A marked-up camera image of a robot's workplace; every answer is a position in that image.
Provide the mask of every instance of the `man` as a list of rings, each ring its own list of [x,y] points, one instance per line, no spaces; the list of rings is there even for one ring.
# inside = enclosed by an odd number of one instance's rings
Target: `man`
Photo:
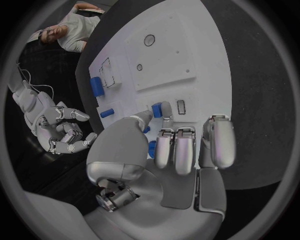
[[[48,45],[57,40],[58,44],[68,52],[81,53],[87,41],[100,22],[98,16],[85,17],[76,12],[80,9],[101,10],[89,3],[77,3],[68,15],[58,24],[44,29],[38,36],[41,45]]]

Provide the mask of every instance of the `circular hole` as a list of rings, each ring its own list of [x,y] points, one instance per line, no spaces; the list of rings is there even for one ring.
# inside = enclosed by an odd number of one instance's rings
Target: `circular hole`
[[[136,68],[137,68],[138,71],[142,71],[143,70],[143,66],[141,64],[137,65]]]
[[[147,46],[147,47],[149,47],[149,46],[151,46],[152,44],[154,44],[154,42],[155,42],[155,37],[154,37],[154,35],[147,35],[146,37],[145,37],[145,40],[144,40],[144,44]]]

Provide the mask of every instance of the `cable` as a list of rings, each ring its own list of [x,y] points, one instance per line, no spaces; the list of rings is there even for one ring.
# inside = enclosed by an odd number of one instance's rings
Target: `cable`
[[[31,84],[31,74],[30,72],[27,70],[27,69],[21,69],[20,66],[19,66],[20,63],[17,63],[17,67],[19,68],[20,72],[22,73],[23,77],[26,79],[27,83],[34,89],[36,90],[38,93],[40,93],[41,91],[37,90],[35,87],[49,87],[52,89],[52,100],[54,100],[54,89],[53,87],[51,87],[50,85],[34,85],[34,84]],[[23,71],[26,71],[29,75],[29,81],[27,80],[26,76],[24,75]]]

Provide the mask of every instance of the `blue knob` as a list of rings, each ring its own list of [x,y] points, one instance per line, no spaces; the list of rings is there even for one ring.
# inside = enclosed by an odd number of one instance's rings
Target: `blue knob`
[[[100,77],[96,76],[89,80],[94,97],[104,95],[103,86]]]
[[[146,133],[148,133],[149,131],[150,131],[150,127],[149,126],[147,126],[147,128],[142,132],[143,134],[146,134]]]
[[[107,110],[107,111],[103,111],[103,112],[101,112],[100,113],[100,116],[101,116],[101,118],[106,118],[106,117],[108,117],[108,116],[110,116],[110,115],[113,115],[115,112],[114,112],[114,110],[111,108],[111,109],[109,109],[109,110]]]
[[[162,103],[156,103],[154,105],[151,106],[152,107],[152,111],[153,111],[153,116],[157,119],[157,118],[161,118],[163,116],[162,114]]]
[[[151,141],[149,142],[148,145],[148,154],[152,159],[154,159],[155,145],[156,145],[156,141]]]

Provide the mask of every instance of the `white t-shirt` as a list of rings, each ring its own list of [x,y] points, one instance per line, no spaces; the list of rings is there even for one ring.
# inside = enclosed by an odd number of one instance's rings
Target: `white t-shirt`
[[[76,14],[77,8],[72,10],[58,24],[59,26],[67,26],[67,33],[58,39],[59,45],[68,52],[81,53],[84,42],[87,42],[90,35],[100,22],[98,16],[85,17]]]

